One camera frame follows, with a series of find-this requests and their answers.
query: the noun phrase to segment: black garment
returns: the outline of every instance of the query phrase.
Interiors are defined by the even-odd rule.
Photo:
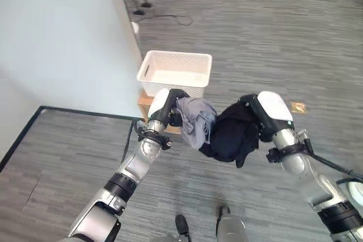
[[[242,103],[235,103],[218,117],[210,134],[210,144],[199,149],[207,157],[218,161],[236,161],[243,167],[246,156],[259,147],[258,120],[252,110]]]

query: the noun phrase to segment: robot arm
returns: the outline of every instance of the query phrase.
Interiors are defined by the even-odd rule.
[[[363,241],[363,219],[334,181],[319,173],[311,163],[311,143],[305,130],[297,133],[293,118],[282,98],[273,92],[245,96],[241,103],[250,106],[260,120],[260,139],[272,141],[270,163],[282,163],[296,178],[304,199],[327,226],[334,242]]]
[[[161,135],[169,122],[176,99],[188,96],[183,90],[171,89],[159,92],[149,111],[147,129],[138,131],[138,150],[129,155],[115,174],[100,189],[79,214],[62,242],[113,242],[120,230],[120,216],[136,187],[149,171],[161,150],[171,147],[167,137]]]
[[[183,90],[159,92],[149,110],[147,129],[139,131],[139,147],[128,156],[115,174],[86,205],[73,223],[68,238],[62,242],[113,242],[121,227],[117,219],[127,201],[143,180],[161,150],[170,148],[168,138],[161,133],[168,124],[180,126],[180,117],[173,114],[176,99],[188,96]],[[296,133],[292,115],[282,98],[272,92],[244,96],[239,100],[250,106],[260,120],[260,139],[273,141],[269,150],[271,163],[282,163],[288,173],[300,183],[305,200],[318,213],[331,232],[334,242],[363,241],[363,219],[344,197],[335,182],[319,173],[311,164],[310,140],[306,131]]]

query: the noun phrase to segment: gray carpet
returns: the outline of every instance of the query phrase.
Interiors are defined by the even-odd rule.
[[[140,22],[141,50],[213,56],[205,97],[220,111],[240,95],[272,90],[308,128],[316,153],[363,170],[363,0],[150,0],[152,14],[190,15]],[[56,241],[114,172],[129,121],[46,111],[0,175],[0,241]],[[265,154],[246,166],[207,159],[173,135],[121,218],[117,241],[176,233],[187,218],[193,241],[215,241],[216,207],[243,217],[253,241],[329,241],[291,179]],[[130,145],[136,148],[135,135]],[[327,170],[334,178],[339,174]]]

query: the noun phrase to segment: black floor trim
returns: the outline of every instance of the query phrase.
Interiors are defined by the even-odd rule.
[[[61,111],[61,112],[86,114],[88,116],[109,117],[109,118],[123,119],[123,120],[134,120],[134,119],[143,120],[143,118],[139,118],[139,117],[119,116],[117,114],[95,113],[95,112],[79,111],[79,110],[73,110],[73,109],[67,109],[67,108],[58,108],[58,107],[51,107],[51,106],[42,106],[42,107],[43,107],[43,109],[47,109],[47,110],[55,110],[55,111]]]
[[[116,119],[123,119],[123,120],[143,120],[143,118],[139,117],[132,117],[132,116],[118,116],[116,114],[106,114],[106,113],[95,113],[95,112],[86,112],[86,111],[79,111],[79,110],[73,110],[73,109],[66,109],[66,108],[57,108],[57,107],[50,107],[50,106],[40,106],[36,112],[33,114],[33,116],[30,118],[28,123],[25,125],[23,130],[20,132],[14,143],[11,145],[9,150],[5,153],[5,156],[0,162],[0,173],[5,168],[7,162],[9,162],[10,158],[14,154],[16,148],[19,146],[19,144],[24,139],[25,135],[28,133],[29,129],[35,122],[35,120],[40,115],[41,111],[48,109],[48,110],[55,110],[55,111],[61,111],[61,112],[70,112],[70,113],[78,113],[78,114],[86,114],[89,116],[100,116],[100,117],[109,117],[109,118],[116,118]]]

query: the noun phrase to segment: laundry basket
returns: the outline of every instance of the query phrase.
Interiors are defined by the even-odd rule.
[[[162,88],[179,88],[191,97],[203,97],[211,67],[209,54],[151,50],[143,59],[137,79],[148,96],[155,96]]]

